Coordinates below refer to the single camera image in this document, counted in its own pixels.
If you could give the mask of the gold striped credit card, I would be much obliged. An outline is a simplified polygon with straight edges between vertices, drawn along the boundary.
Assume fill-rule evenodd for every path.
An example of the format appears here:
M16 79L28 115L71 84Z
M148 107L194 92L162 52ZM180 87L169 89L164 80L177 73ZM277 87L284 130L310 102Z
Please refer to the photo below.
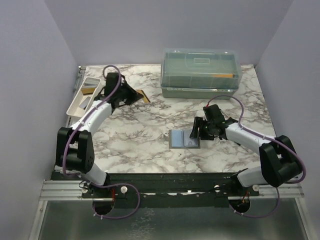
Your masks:
M149 98L147 97L147 95L145 94L145 92L142 89L137 89L136 90L140 95L142 95L142 99L145 103L149 104L151 101L149 100Z

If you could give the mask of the grey leather card holder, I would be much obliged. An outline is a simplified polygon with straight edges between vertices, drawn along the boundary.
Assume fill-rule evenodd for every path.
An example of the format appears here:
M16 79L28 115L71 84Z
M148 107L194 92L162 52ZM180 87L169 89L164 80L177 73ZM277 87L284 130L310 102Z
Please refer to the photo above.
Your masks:
M172 129L163 134L170 149L200 149L200 140L190 138L191 129Z

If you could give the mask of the grey credit card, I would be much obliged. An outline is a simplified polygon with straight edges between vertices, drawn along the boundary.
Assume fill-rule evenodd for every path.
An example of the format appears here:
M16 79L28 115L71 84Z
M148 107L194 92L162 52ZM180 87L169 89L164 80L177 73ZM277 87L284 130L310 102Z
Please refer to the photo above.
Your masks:
M83 110L85 110L86 109L86 107L87 107L87 105L89 104L89 102L90 102L90 97L86 97L86 98L84 98L83 100L82 100L82 102L79 104L79 108L80 109L83 109Z

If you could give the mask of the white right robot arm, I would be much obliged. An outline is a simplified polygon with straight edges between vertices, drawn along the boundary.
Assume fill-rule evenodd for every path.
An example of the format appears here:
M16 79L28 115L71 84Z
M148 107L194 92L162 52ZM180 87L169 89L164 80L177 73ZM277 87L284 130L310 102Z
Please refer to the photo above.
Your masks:
M235 175L230 191L241 196L253 185L279 187L303 172L291 140L287 136L272 137L245 128L238 120L226 119L218 105L205 106L205 117L195 117L190 139L229 140L259 156L260 166L246 168Z

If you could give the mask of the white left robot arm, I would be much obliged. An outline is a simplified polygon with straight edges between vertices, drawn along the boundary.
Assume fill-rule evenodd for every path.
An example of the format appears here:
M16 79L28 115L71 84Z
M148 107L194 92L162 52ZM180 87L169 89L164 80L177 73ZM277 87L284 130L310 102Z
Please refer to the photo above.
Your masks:
M109 72L105 86L94 90L85 107L84 115L70 127L61 127L57 132L55 165L62 173L77 175L91 182L93 191L101 198L111 191L108 173L95 164L93 135L115 109L129 106L144 96L134 90L124 75Z

